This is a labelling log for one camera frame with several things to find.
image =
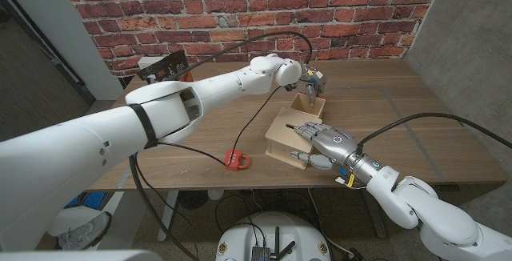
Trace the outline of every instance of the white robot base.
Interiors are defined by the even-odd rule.
[[[239,225],[233,225],[222,235],[218,242],[216,261],[276,260],[276,257],[282,261],[330,261],[327,241],[320,231],[305,220],[277,211],[256,213],[250,219],[264,234],[263,237],[260,230],[254,228],[261,248],[254,248],[256,237],[249,219],[245,217],[236,223]]]

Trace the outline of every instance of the gray wall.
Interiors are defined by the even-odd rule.
[[[455,114],[512,140],[512,0],[435,0],[405,60]],[[511,176],[512,150],[474,134]],[[512,235],[511,197],[509,180],[459,205],[475,220]]]
[[[110,74],[70,0],[17,0],[98,100],[122,92]]]

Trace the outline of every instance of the robotic hand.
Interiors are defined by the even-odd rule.
[[[292,152],[292,156],[323,170],[336,163],[348,169],[347,186],[351,187],[354,179],[365,184],[399,226],[413,229],[421,220],[423,244],[437,256],[448,260],[512,259],[511,237],[476,223],[462,209],[440,200],[434,189],[420,179],[406,176],[397,183],[399,173],[392,167],[356,153],[357,143],[347,131],[314,122],[286,126],[310,140],[322,153]]]

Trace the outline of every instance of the shoe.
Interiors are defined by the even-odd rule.
[[[88,223],[57,236],[57,249],[63,251],[85,250],[99,243],[110,227],[112,215],[103,212]]]

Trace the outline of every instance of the black cable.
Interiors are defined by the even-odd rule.
[[[393,122],[390,125],[385,126],[382,129],[376,130],[374,133],[366,136],[363,140],[361,140],[361,142],[359,142],[358,149],[356,150],[356,154],[358,154],[358,155],[362,154],[362,147],[363,147],[364,143],[370,141],[372,138],[375,138],[375,137],[379,136],[380,134],[382,134],[382,133],[384,133],[384,132],[386,132],[386,131],[388,131],[388,130],[390,130],[392,128],[395,128],[396,126],[401,125],[404,122],[408,122],[408,121],[414,120],[416,118],[424,118],[424,117],[449,118],[449,119],[453,119],[453,120],[465,123],[466,125],[472,126],[473,128],[477,129],[478,131],[481,131],[483,134],[491,137],[492,139],[494,139],[494,140],[500,142],[501,144],[503,144],[503,145],[509,147],[510,149],[512,149],[512,143],[506,141],[504,138],[496,135],[495,133],[487,130],[486,128],[484,128],[484,127],[482,127],[482,126],[480,126],[480,125],[478,125],[478,124],[476,124],[474,122],[471,122],[468,119],[465,119],[465,118],[462,118],[462,117],[458,117],[458,116],[455,116],[453,114],[445,114],[445,113],[419,113],[419,114],[413,114],[413,115],[411,115],[409,117],[401,118],[397,122]]]
[[[158,216],[157,211],[154,209],[153,205],[151,204],[151,201],[146,195],[146,192],[142,188],[142,184],[140,179],[138,178],[138,172],[137,172],[137,155],[131,155],[128,160],[130,161],[130,169],[131,174],[134,177],[135,186],[137,187],[138,193],[141,195],[142,201],[146,204],[148,210],[150,211],[151,215],[154,218],[154,221],[160,226],[160,229],[166,233],[166,235],[169,237],[169,239],[186,255],[188,255],[192,260],[199,261],[199,256],[194,256],[190,251],[188,251],[177,239],[170,233],[170,230],[164,225],[160,217]]]
[[[167,146],[174,146],[174,147],[178,147],[178,148],[182,148],[182,149],[187,149],[187,150],[190,150],[190,151],[194,151],[194,152],[197,152],[199,154],[203,154],[205,156],[208,156],[210,158],[212,158],[213,160],[221,163],[222,165],[224,166],[227,166],[226,164],[224,164],[223,161],[221,161],[219,158],[211,155],[211,154],[208,154],[206,153],[205,151],[201,151],[201,150],[198,150],[198,149],[194,149],[194,148],[190,148],[190,147],[187,147],[187,146],[183,146],[183,145],[178,145],[178,144],[174,144],[174,143],[165,143],[165,142],[158,142],[158,144],[160,145],[167,145]]]
[[[204,64],[206,62],[209,62],[209,61],[213,60],[214,58],[217,58],[218,56],[220,56],[222,54],[225,54],[225,53],[227,53],[227,52],[229,52],[229,51],[231,51],[233,49],[236,49],[236,48],[239,48],[241,46],[244,46],[247,43],[253,42],[255,40],[259,40],[261,38],[266,38],[266,37],[280,35],[280,34],[292,34],[292,35],[295,35],[295,36],[298,36],[298,37],[304,39],[304,41],[306,41],[306,43],[307,43],[307,46],[309,47],[309,53],[308,53],[308,55],[306,57],[306,60],[304,60],[304,63],[307,64],[307,63],[310,62],[311,56],[313,55],[313,46],[311,45],[310,40],[306,36],[304,36],[303,34],[297,33],[297,32],[293,32],[293,31],[274,32],[274,33],[262,34],[262,35],[259,35],[259,36],[253,37],[253,38],[248,38],[245,41],[242,41],[240,43],[234,44],[233,46],[231,46],[231,47],[229,47],[227,49],[224,49],[224,50],[222,50],[222,51],[220,51],[218,53],[215,53],[215,54],[211,55],[210,57],[208,57],[208,58],[206,58],[206,59],[204,59],[204,60],[202,60],[200,62],[197,62],[197,63],[195,63],[192,66],[187,67],[186,69],[180,71],[179,74],[176,74],[175,76],[172,76],[170,78],[170,80],[171,81],[172,80],[176,80],[179,76],[185,74],[186,72],[190,72],[191,70],[201,66],[202,64]]]
[[[231,156],[230,156],[230,162],[228,164],[231,164],[231,160],[232,160],[232,156],[233,156],[233,152],[234,152],[234,148],[236,148],[237,146],[237,143],[238,143],[238,140],[240,139],[240,136],[242,136],[242,133],[243,131],[249,126],[249,124],[251,122],[253,122],[254,118],[256,118],[256,116],[258,116],[258,113],[263,109],[263,107],[269,102],[270,98],[272,98],[272,96],[274,95],[275,92],[277,92],[279,90],[279,88],[281,88],[282,86],[279,86],[277,88],[275,88],[275,90],[272,92],[272,94],[270,94],[269,98],[266,99],[266,101],[263,103],[263,105],[259,108],[259,110],[256,112],[256,114],[254,114],[253,118],[251,118],[249,120],[249,122],[242,128],[242,130],[240,131],[240,133],[238,134],[238,137],[237,139],[234,141],[234,145],[233,145],[233,150],[231,151]]]

